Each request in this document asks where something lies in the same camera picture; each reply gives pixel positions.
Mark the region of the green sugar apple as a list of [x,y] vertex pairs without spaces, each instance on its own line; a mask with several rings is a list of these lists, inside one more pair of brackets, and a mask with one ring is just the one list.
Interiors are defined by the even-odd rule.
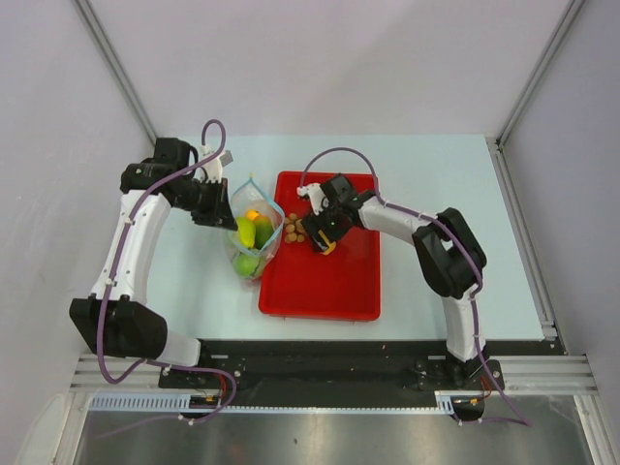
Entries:
[[246,217],[237,217],[235,219],[237,224],[237,237],[239,244],[246,248],[254,248],[255,243],[255,226],[252,221]]

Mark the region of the orange papaya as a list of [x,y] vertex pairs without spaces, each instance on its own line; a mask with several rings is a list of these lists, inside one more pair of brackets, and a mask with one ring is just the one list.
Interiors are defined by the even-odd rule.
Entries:
[[257,220],[261,216],[262,216],[261,212],[255,209],[248,209],[245,214],[245,217],[252,222]]

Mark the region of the yellow lemon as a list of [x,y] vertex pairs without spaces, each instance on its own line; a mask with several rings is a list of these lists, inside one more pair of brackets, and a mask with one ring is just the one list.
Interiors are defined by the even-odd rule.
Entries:
[[330,242],[327,245],[327,247],[324,250],[321,251],[321,254],[324,255],[324,256],[327,256],[327,255],[331,254],[335,250],[335,247],[336,247],[336,243],[335,242]]

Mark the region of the clear zip top bag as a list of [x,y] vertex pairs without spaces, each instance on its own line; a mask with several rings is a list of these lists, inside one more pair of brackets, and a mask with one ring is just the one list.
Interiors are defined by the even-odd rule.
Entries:
[[284,210],[252,176],[231,198],[237,230],[225,232],[225,250],[235,275],[242,281],[262,278],[275,258],[284,229]]

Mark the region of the orange green mango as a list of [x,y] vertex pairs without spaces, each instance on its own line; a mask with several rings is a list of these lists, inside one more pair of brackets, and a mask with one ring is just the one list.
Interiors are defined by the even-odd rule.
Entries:
[[261,250],[273,235],[274,229],[268,217],[259,215],[253,220],[255,226],[255,243],[254,247]]

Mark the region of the green guava black stripe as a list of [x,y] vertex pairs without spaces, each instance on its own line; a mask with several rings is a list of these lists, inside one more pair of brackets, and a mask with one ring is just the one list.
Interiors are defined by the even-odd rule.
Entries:
[[232,260],[232,268],[242,279],[255,279],[262,275],[264,261],[261,257],[238,254]]

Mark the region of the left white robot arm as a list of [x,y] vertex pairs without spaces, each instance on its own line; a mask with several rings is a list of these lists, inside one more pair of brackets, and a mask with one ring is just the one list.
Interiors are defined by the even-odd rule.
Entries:
[[207,385],[213,362],[200,341],[171,330],[147,306],[147,281],[159,234],[172,209],[192,221],[233,231],[236,222],[223,170],[230,151],[199,148],[177,138],[159,138],[151,157],[121,174],[120,213],[105,264],[85,298],[72,301],[69,315],[98,357],[130,357],[180,365],[191,386]]

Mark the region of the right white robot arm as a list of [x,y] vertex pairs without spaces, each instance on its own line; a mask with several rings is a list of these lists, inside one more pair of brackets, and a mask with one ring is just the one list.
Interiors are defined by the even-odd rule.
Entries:
[[358,191],[343,173],[322,183],[300,185],[296,194],[310,203],[301,224],[315,250],[324,255],[353,228],[384,233],[414,246],[425,283],[442,298],[448,379],[457,388],[477,382],[486,361],[477,294],[487,258],[460,211],[418,213],[385,201],[375,188]]

